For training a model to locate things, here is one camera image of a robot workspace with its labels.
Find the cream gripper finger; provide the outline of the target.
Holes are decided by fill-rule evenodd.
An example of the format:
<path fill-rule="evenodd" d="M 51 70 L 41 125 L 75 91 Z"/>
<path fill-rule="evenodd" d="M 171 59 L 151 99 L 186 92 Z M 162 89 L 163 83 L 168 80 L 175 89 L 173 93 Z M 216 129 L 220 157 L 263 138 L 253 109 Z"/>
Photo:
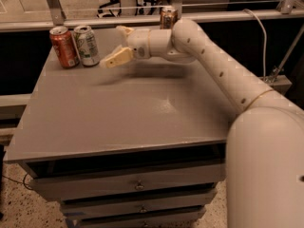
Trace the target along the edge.
<path fill-rule="evenodd" d="M 133 60 L 133 52 L 130 47 L 116 47 L 110 54 L 100 62 L 100 67 L 118 67 Z"/>
<path fill-rule="evenodd" d="M 117 26 L 116 30 L 122 35 L 124 39 L 126 39 L 134 31 L 133 28 L 126 26 Z"/>

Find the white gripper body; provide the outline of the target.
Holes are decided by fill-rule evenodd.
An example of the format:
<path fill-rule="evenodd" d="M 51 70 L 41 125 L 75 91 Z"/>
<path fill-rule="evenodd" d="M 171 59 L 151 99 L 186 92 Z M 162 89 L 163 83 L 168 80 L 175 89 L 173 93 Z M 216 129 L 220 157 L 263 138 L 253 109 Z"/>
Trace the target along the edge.
<path fill-rule="evenodd" d="M 149 48 L 150 30 L 148 28 L 135 29 L 127 36 L 127 44 L 136 59 L 151 57 Z"/>

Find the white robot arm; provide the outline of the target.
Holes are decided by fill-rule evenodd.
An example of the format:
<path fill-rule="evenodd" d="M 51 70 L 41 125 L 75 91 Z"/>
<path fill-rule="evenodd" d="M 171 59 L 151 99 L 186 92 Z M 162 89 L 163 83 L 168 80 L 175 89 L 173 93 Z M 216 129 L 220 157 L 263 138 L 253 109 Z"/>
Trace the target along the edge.
<path fill-rule="evenodd" d="M 120 27 L 125 44 L 102 64 L 196 58 L 236 108 L 226 142 L 228 228 L 304 228 L 304 111 L 213 43 L 194 21 Z"/>

